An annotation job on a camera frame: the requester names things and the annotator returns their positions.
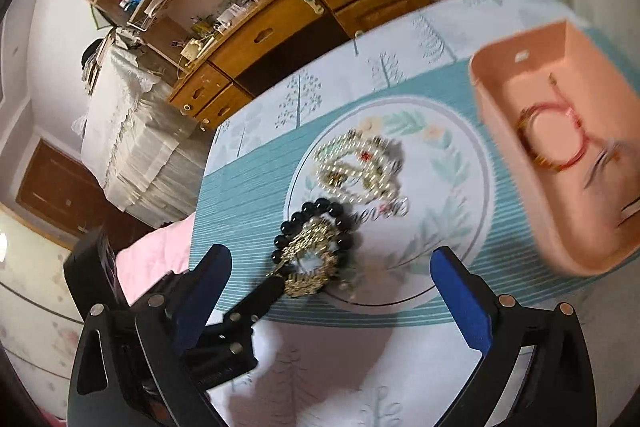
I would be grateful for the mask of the pink plastic tray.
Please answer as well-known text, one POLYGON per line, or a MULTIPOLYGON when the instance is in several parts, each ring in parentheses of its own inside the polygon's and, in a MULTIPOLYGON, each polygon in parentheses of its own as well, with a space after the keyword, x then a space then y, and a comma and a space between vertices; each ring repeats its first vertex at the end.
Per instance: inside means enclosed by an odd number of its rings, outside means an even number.
POLYGON ((639 85, 568 20, 480 48, 480 121, 518 188, 541 256, 578 277, 639 248, 639 85))

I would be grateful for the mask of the pink quilt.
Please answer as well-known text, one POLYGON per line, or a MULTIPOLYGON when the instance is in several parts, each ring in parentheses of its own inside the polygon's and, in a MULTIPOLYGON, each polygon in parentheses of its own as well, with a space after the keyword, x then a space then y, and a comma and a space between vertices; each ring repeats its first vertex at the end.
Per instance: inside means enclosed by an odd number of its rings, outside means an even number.
POLYGON ((159 228, 119 251, 115 265, 128 305, 135 303, 165 274, 181 273, 189 266, 195 215, 159 228))

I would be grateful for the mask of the brown wooden door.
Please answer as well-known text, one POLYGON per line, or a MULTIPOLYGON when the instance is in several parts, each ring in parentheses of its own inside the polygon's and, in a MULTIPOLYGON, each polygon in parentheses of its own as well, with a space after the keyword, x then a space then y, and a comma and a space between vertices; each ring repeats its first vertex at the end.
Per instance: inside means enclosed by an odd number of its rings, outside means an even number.
POLYGON ((86 167, 43 140, 30 158, 16 202, 76 237, 104 228, 115 251, 152 231, 149 225, 109 202, 86 167))

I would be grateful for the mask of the white lace cover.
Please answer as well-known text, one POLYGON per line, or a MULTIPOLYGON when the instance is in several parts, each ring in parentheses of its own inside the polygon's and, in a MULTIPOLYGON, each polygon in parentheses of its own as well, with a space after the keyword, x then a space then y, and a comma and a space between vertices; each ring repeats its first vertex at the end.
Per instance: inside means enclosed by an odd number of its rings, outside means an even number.
POLYGON ((213 133, 167 102, 157 67, 105 47, 87 113, 75 121, 80 158, 118 210, 157 229, 194 213, 213 133))

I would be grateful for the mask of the tree pattern tablecloth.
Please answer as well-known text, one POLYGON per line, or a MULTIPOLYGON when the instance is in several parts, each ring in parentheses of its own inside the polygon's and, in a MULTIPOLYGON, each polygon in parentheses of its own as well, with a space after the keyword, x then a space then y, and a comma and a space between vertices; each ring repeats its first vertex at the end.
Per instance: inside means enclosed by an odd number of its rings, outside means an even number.
POLYGON ((577 312, 598 422, 639 387, 639 262, 559 277, 541 261, 508 168, 480 122, 469 78, 485 44, 548 23, 586 22, 559 0, 449 0, 368 32, 289 75, 216 131, 191 258, 232 254, 227 311, 270 271, 282 222, 322 196, 314 148, 349 130, 396 141, 393 202, 352 207, 344 283, 284 298, 255 329, 254 371, 210 399, 232 426, 431 426, 476 365, 432 283, 451 247, 497 293, 577 312))

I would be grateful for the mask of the wooden desk with drawers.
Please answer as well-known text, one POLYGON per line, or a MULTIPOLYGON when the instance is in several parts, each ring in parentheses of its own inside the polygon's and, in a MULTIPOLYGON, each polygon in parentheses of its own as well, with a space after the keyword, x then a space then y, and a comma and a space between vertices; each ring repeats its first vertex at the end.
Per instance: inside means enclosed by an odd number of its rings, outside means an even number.
POLYGON ((213 130, 286 76, 348 40, 437 0, 259 0, 172 89, 168 102, 213 130))

